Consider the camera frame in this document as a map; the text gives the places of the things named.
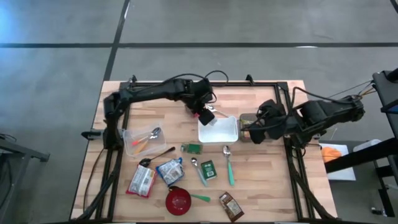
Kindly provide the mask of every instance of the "black spoon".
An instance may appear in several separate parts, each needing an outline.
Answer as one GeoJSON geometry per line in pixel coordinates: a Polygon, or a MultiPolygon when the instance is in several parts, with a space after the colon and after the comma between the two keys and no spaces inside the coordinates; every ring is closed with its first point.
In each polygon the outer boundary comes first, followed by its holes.
{"type": "Polygon", "coordinates": [[[175,147],[171,147],[170,149],[168,149],[167,151],[163,152],[162,154],[153,157],[152,159],[149,158],[143,158],[141,161],[139,161],[139,164],[143,167],[148,167],[151,160],[158,158],[159,156],[163,156],[164,154],[168,153],[168,152],[172,152],[175,150],[175,147]]]}

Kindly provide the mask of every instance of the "blue snack bag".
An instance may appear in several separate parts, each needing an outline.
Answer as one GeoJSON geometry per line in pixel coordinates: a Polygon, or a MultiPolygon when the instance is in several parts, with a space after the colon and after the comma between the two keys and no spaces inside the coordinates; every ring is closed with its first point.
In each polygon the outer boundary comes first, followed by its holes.
{"type": "Polygon", "coordinates": [[[164,180],[168,187],[179,181],[184,176],[182,158],[172,159],[156,167],[156,172],[164,180]]]}

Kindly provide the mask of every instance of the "white plastic container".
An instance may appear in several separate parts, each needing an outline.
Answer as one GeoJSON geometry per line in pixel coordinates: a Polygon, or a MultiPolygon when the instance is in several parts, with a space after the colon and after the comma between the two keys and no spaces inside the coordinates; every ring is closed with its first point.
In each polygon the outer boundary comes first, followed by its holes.
{"type": "Polygon", "coordinates": [[[141,158],[146,155],[163,151],[166,148],[166,138],[164,137],[164,130],[162,129],[161,123],[154,123],[150,126],[145,126],[143,128],[134,128],[132,130],[125,130],[123,132],[124,149],[126,154],[133,158],[141,158]],[[147,140],[141,141],[136,146],[133,145],[134,141],[138,141],[142,138],[150,136],[155,128],[161,128],[161,132],[155,139],[149,139],[145,148],[140,152],[135,154],[136,149],[147,140]]]}
{"type": "Polygon", "coordinates": [[[234,116],[217,118],[214,125],[198,121],[198,137],[203,145],[231,145],[238,140],[238,122],[234,116]]]}
{"type": "Polygon", "coordinates": [[[381,141],[378,140],[378,139],[373,139],[373,140],[367,141],[367,142],[362,143],[362,144],[360,144],[358,146],[355,146],[353,148],[353,152],[358,152],[359,150],[366,149],[367,147],[371,147],[371,146],[377,145],[380,142],[381,141]]]}

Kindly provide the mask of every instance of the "white bowl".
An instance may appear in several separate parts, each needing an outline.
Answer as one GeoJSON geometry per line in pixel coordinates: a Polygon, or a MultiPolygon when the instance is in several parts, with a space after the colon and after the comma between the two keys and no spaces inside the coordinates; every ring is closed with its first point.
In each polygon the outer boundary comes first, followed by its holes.
{"type": "Polygon", "coordinates": [[[204,145],[231,145],[238,140],[238,122],[234,116],[217,118],[214,125],[198,121],[199,141],[204,145]]]}

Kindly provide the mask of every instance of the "clear plastic container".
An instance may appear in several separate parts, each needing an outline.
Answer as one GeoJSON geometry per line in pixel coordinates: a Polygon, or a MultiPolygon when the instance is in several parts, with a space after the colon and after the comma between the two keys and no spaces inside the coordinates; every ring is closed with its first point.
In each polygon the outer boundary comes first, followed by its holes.
{"type": "Polygon", "coordinates": [[[198,137],[203,145],[232,145],[238,140],[238,121],[234,116],[217,118],[214,125],[198,121],[198,137]]]}
{"type": "Polygon", "coordinates": [[[162,151],[167,147],[161,123],[154,123],[143,128],[125,130],[123,132],[123,141],[126,154],[133,158],[144,157],[162,151]],[[160,128],[161,132],[157,135],[157,138],[150,139],[151,133],[155,128],[160,128]],[[146,144],[145,147],[140,152],[136,152],[143,144],[146,144]]]}

